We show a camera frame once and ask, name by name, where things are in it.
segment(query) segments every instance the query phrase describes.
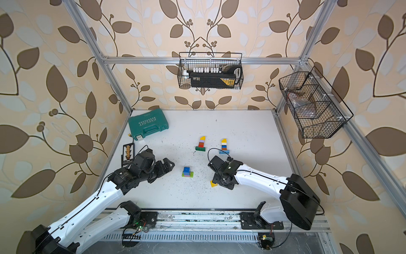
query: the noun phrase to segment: white table surface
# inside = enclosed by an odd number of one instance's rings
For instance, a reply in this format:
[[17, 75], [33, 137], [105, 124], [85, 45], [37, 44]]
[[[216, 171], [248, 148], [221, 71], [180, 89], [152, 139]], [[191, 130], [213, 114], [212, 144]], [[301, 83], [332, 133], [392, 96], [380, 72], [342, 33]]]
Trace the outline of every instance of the white table surface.
[[[134, 111], [132, 116], [148, 111]], [[131, 200], [141, 208], [242, 209], [256, 208], [262, 201], [273, 198], [255, 188], [235, 185], [234, 190], [211, 187], [214, 172], [207, 166], [207, 151], [221, 148], [227, 139], [230, 156], [257, 170], [277, 176], [290, 176], [285, 149], [271, 111], [164, 111], [169, 129], [135, 141], [134, 152], [144, 145], [153, 150], [156, 160], [167, 157], [175, 163], [171, 172], [149, 184], [141, 182], [120, 200], [109, 206], [116, 208]], [[105, 176], [121, 167], [123, 145], [131, 143], [127, 127], [119, 142]], [[196, 151], [201, 136], [206, 136], [206, 152]], [[210, 159], [219, 155], [210, 151]], [[193, 178], [182, 177], [183, 167], [190, 167]]]

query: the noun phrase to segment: plastic bag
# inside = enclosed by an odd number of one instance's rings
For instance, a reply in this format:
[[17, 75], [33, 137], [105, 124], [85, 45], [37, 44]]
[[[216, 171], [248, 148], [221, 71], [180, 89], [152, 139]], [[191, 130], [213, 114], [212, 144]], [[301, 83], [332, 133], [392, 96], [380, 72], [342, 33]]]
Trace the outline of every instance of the plastic bag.
[[289, 100], [295, 108], [296, 114], [299, 118], [316, 118], [316, 105], [309, 100], [298, 98], [294, 92], [287, 93]]

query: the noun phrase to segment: leaf wallpaper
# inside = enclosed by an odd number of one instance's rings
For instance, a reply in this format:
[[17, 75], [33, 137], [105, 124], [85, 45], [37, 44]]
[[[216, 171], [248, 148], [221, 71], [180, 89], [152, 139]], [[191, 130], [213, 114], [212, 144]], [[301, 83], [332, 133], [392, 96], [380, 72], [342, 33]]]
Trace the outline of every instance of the leaf wallpaper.
[[[404, 185], [405, 7], [396, 0], [339, 0], [309, 58]], [[345, 131], [303, 139], [287, 107], [280, 116], [342, 253], [403, 253], [406, 221]], [[385, 226], [377, 230], [377, 221]]]
[[0, 241], [13, 253], [93, 191], [127, 113], [61, 1], [1, 1], [0, 22]]
[[77, 0], [104, 55], [298, 57], [320, 0]]
[[405, 7], [396, 0], [337, 7], [310, 56], [404, 186], [406, 120], [399, 116], [406, 112]]
[[[274, 109], [281, 99], [278, 79], [289, 65], [243, 65], [241, 89], [179, 88], [173, 65], [116, 64], [113, 73], [134, 109]], [[112, 94], [111, 103], [116, 102]]]

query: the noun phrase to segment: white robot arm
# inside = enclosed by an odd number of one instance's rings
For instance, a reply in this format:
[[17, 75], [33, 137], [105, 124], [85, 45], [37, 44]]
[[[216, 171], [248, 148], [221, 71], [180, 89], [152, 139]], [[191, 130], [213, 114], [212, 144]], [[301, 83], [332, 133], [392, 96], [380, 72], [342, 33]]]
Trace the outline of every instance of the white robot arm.
[[296, 226], [310, 230], [320, 199], [298, 175], [274, 176], [253, 169], [231, 157], [223, 161], [213, 157], [208, 165], [214, 172], [213, 183], [230, 190], [235, 184], [248, 185], [268, 193], [278, 202], [262, 202], [254, 216], [259, 228], [275, 221], [290, 220]]
[[90, 224], [105, 208], [135, 188], [142, 181], [154, 182], [172, 171], [175, 164], [167, 158], [155, 161], [151, 149], [137, 154], [128, 167], [108, 175], [100, 189], [49, 227], [39, 225], [27, 243], [35, 246], [33, 253], [81, 254], [108, 233], [140, 220], [141, 209], [131, 201], [123, 202], [110, 215]]

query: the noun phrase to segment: black wire basket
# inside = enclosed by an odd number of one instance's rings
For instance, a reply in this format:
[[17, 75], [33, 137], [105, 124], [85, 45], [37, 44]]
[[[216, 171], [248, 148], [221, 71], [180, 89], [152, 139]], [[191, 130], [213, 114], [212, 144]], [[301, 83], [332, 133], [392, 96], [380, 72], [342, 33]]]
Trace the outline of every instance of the black wire basket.
[[[326, 92], [319, 81], [323, 78], [313, 67], [310, 72], [295, 72], [279, 79], [279, 88], [303, 138], [331, 138], [354, 114], [330, 83]], [[343, 112], [331, 99], [342, 102]]]
[[241, 89], [241, 53], [179, 52], [179, 88]]

